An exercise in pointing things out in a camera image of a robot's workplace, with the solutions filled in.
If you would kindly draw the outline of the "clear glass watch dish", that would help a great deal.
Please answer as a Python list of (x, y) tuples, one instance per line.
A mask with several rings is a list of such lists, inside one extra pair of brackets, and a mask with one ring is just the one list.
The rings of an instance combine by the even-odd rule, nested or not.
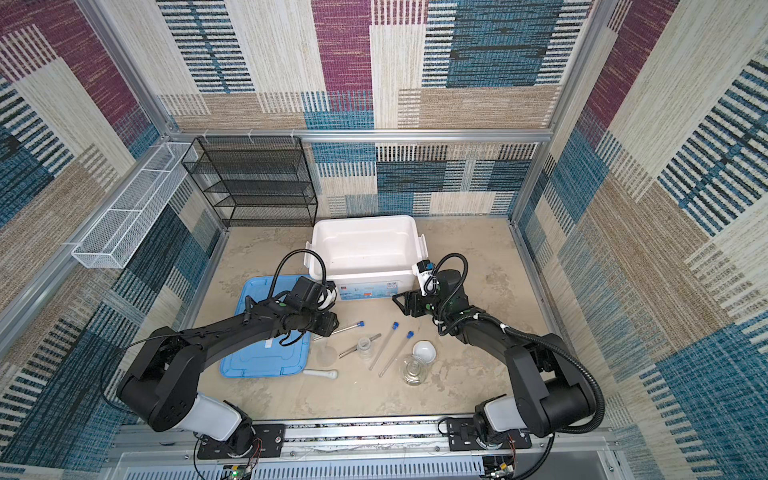
[(317, 343), (314, 346), (314, 355), (316, 364), (321, 368), (332, 366), (338, 359), (337, 350), (327, 344)]

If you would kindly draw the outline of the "metal tweezers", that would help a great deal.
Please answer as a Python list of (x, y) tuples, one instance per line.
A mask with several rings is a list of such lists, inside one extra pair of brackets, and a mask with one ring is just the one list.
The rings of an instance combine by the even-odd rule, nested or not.
[(360, 338), (354, 346), (341, 352), (338, 358), (339, 359), (345, 358), (355, 352), (360, 352), (363, 357), (369, 356), (370, 352), (373, 349), (372, 347), (373, 343), (380, 337), (381, 337), (380, 334), (374, 334), (370, 337)]

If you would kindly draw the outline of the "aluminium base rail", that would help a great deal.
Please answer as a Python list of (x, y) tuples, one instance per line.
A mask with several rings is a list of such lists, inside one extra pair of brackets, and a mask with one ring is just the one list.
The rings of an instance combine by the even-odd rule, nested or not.
[(626, 455), (605, 428), (554, 441), (525, 431), (513, 445), (485, 450), (450, 427), (466, 414), (266, 420), (264, 452), (205, 459), (202, 440), (176, 429), (144, 425), (120, 430), (99, 474), (102, 479), (500, 479), (532, 466), (537, 479), (630, 479)]

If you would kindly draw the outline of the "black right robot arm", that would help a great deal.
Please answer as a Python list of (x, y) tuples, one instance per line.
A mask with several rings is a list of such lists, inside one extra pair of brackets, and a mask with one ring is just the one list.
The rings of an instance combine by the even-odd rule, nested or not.
[(430, 315), (439, 335), (450, 335), (502, 362), (516, 410), (531, 433), (585, 434), (598, 428), (606, 413), (605, 397), (561, 337), (522, 332), (472, 305), (464, 280), (459, 271), (448, 269), (430, 277), (427, 292), (411, 290), (392, 300), (406, 316)]

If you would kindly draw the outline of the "test tube with blue cap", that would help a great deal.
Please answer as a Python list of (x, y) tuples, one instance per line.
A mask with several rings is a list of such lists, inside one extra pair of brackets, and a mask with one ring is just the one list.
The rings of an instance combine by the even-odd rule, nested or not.
[(354, 329), (357, 329), (357, 328), (362, 328), (364, 326), (365, 326), (365, 322), (364, 321), (359, 321), (357, 323), (354, 323), (354, 324), (351, 324), (351, 325), (348, 325), (348, 326), (345, 326), (345, 327), (337, 328), (327, 337), (326, 336), (320, 336), (320, 335), (313, 334), (311, 341), (312, 342), (325, 341), (325, 340), (328, 340), (331, 336), (338, 335), (338, 334), (341, 334), (341, 333), (345, 333), (345, 332), (348, 332), (348, 331), (351, 331), (351, 330), (354, 330)]

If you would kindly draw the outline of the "white plastic storage bin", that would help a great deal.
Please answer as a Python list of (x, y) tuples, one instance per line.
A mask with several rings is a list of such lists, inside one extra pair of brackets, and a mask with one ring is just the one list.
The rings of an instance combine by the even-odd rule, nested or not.
[(304, 257), (310, 276), (334, 282), (342, 301), (409, 291), (416, 281), (412, 267), (428, 258), (426, 238), (408, 215), (322, 220), (306, 248), (315, 252)]

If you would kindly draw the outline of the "clear glass flask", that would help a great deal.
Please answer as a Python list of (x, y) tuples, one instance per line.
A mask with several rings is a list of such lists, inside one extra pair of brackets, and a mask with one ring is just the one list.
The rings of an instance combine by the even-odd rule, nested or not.
[(408, 355), (404, 358), (401, 367), (403, 381), (409, 386), (421, 385), (428, 374), (428, 365), (419, 357)]

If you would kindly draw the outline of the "blue-capped test tube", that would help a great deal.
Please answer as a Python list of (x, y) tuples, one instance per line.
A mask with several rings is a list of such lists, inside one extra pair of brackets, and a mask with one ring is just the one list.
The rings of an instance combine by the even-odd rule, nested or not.
[(382, 378), (386, 372), (390, 369), (390, 367), (394, 364), (394, 362), (398, 359), (399, 355), (402, 353), (402, 351), (406, 348), (406, 346), (409, 344), (410, 340), (414, 336), (414, 331), (408, 331), (406, 334), (406, 337), (403, 338), (403, 340), (400, 342), (400, 344), (396, 347), (393, 354), (385, 364), (385, 366), (382, 368), (382, 370), (379, 372), (378, 377)]
[(388, 344), (389, 344), (389, 342), (391, 341), (392, 337), (394, 336), (394, 333), (395, 333), (395, 331), (396, 331), (398, 328), (399, 328), (399, 323), (398, 323), (398, 322), (393, 322), (393, 324), (392, 324), (391, 328), (390, 328), (390, 329), (387, 331), (387, 334), (386, 334), (386, 336), (384, 337), (384, 340), (383, 340), (383, 341), (382, 341), (382, 343), (380, 344), (380, 346), (379, 346), (379, 350), (378, 350), (378, 352), (376, 353), (376, 355), (375, 355), (375, 357), (374, 357), (373, 361), (372, 361), (372, 362), (371, 362), (371, 364), (369, 365), (369, 368), (368, 368), (368, 370), (369, 370), (369, 371), (373, 371), (374, 367), (375, 367), (375, 366), (376, 366), (376, 364), (378, 363), (379, 359), (381, 358), (382, 354), (384, 353), (384, 350), (386, 349), (387, 345), (388, 345)]

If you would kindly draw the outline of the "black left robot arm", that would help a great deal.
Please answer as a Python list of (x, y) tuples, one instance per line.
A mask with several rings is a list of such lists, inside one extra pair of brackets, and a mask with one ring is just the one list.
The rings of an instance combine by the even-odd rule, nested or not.
[(153, 430), (166, 431), (190, 414), (202, 372), (222, 358), (292, 331), (328, 337), (338, 327), (331, 309), (248, 297), (238, 315), (200, 328), (153, 332), (116, 388), (117, 398)]

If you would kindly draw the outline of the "white ceramic mortar bowl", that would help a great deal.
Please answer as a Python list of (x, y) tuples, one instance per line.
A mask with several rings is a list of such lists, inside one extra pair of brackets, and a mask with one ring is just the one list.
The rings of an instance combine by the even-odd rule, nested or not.
[(412, 355), (423, 363), (430, 365), (436, 360), (437, 351), (435, 346), (430, 341), (421, 340), (414, 344), (412, 348)]

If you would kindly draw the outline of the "white ceramic pestle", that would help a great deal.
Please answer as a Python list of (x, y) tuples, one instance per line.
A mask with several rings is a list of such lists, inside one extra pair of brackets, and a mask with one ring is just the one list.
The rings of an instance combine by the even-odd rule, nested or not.
[(329, 380), (336, 380), (339, 376), (338, 371), (335, 369), (331, 369), (331, 370), (304, 369), (302, 371), (302, 374), (306, 376), (325, 378)]

